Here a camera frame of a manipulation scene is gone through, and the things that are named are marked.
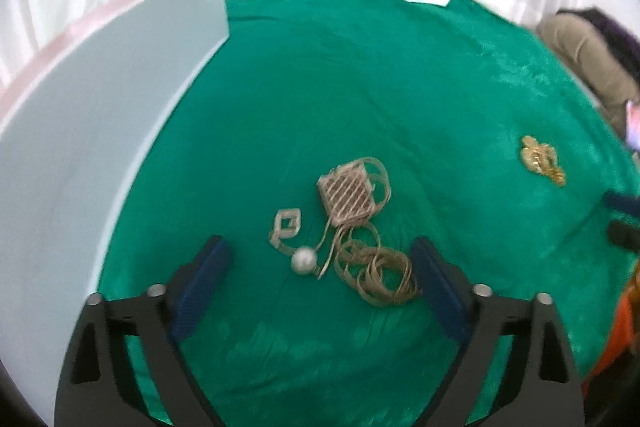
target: pearl pendant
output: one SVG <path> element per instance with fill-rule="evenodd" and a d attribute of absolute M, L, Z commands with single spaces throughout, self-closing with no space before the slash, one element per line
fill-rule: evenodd
<path fill-rule="evenodd" d="M 309 275 L 316 270 L 318 254 L 313 248 L 300 247 L 291 257 L 291 269 L 300 275 Z"/>

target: jewelry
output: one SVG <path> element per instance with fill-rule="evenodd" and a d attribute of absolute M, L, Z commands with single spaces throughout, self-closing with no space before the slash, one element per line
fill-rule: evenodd
<path fill-rule="evenodd" d="M 558 187 L 566 185 L 566 176 L 558 165 L 556 149 L 549 144 L 538 143 L 538 140 L 531 136 L 525 136 L 522 139 L 522 145 L 520 159 L 529 171 L 546 176 Z"/>
<path fill-rule="evenodd" d="M 367 165 L 373 166 L 377 172 L 367 171 Z M 374 197 L 378 184 L 384 189 L 381 201 Z M 361 158 L 332 169 L 320 177 L 317 186 L 328 215 L 318 245 L 294 249 L 280 240 L 291 239 L 300 231 L 299 208 L 278 211 L 269 235 L 269 242 L 274 248 L 291 256 L 291 269 L 300 275 L 314 274 L 320 279 L 333 261 L 338 276 L 374 306 L 399 305 L 417 296 L 420 291 L 414 281 L 411 261 L 401 251 L 383 247 L 378 230 L 369 222 L 391 197 L 385 166 L 375 158 Z M 329 226 L 336 230 L 329 255 L 319 267 L 318 250 L 324 243 Z M 353 231 L 360 228 L 369 230 L 375 246 L 353 238 Z M 382 282 L 385 271 L 396 272 L 401 277 L 394 290 Z"/>

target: green cloth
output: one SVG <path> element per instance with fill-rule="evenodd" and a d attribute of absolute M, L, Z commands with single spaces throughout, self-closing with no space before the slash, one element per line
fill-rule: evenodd
<path fill-rule="evenodd" d="M 603 350 L 634 258 L 607 244 L 600 198 L 636 193 L 622 145 L 535 36 L 471 0 L 229 0 L 231 37 L 156 140 L 122 210 L 100 291 L 142 293 L 210 234 L 235 262 L 181 349 L 229 427 L 411 425 L 452 362 L 422 300 L 376 309 L 331 269 L 291 272 L 267 241 L 302 209 L 292 246 L 325 222 L 316 180 L 379 158 L 393 196 L 373 220 L 406 251 L 427 235 L 472 282 L 554 296 L 581 375 Z M 520 139 L 558 150 L 565 188 L 532 174 Z M 504 368 L 503 343 L 475 417 Z M 140 349 L 151 412 L 162 418 Z"/>

